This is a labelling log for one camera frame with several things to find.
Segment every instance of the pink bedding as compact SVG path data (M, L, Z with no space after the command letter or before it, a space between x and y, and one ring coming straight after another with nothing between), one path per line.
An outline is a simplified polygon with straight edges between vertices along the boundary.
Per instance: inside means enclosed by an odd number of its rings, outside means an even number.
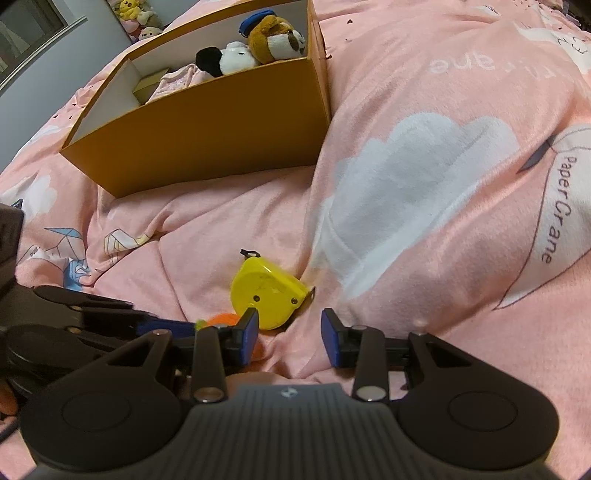
M316 0L334 113L316 169L114 200L57 153L105 67L0 176L0 202L23 199L18 280L195 321L231 311L239 250L255 249L316 298L261 335L257 372L232 387L350 388L322 347L327 306L389 336L433 332L551 398L548 462L578 478L591 465L591 35L535 0L486 1ZM173 27L231 2L202 0ZM393 397L402 383L392 375ZM18 436L0 446L9 479L31 465Z

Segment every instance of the orange box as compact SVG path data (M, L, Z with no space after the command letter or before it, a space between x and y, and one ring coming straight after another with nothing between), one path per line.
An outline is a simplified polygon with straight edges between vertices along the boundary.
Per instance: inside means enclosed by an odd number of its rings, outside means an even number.
M115 197L316 163L330 123L326 53L310 0L248 0L130 51L82 112L61 153ZM145 76L225 48L254 11L272 8L307 40L306 56L230 74L139 105Z

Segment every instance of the pink cloth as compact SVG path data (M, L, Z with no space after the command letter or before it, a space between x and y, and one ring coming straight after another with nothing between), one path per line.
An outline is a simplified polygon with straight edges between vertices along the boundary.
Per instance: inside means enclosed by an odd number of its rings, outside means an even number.
M564 8L563 0L541 0L542 5L545 5L550 8L555 8L560 11Z
M179 90L184 90L193 85L198 85L208 78L211 78L211 76L199 70L194 63L185 65L175 72L165 74L146 103L153 102L158 98L178 92Z
M591 36L535 0L314 4L334 113L316 169L114 200L58 153L112 63L0 176L2 203L24 199L19 281L196 320L231 311L239 250L255 249L316 286L286 332L261 335L256 381L350 388L322 346L327 306L388 336L433 332L549 396L549 465L578 478L591 465ZM0 447L11 479L30 467L21 447Z

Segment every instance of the brown dog plush toy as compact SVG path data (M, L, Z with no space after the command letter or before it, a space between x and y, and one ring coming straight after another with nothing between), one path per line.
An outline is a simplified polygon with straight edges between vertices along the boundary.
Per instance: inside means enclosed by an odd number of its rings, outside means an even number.
M273 10L263 10L240 24L240 34L248 39L252 55L261 63L296 59L304 55L304 37Z

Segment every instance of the metal screw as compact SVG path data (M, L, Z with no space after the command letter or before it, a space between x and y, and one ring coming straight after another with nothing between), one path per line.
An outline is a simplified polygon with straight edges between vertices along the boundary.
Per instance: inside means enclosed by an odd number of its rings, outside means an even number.
M202 387L198 388L193 396L201 403L215 403L223 399L224 393L217 387Z
M386 391L376 385L366 385L357 389L357 396L365 401L380 401L386 397Z

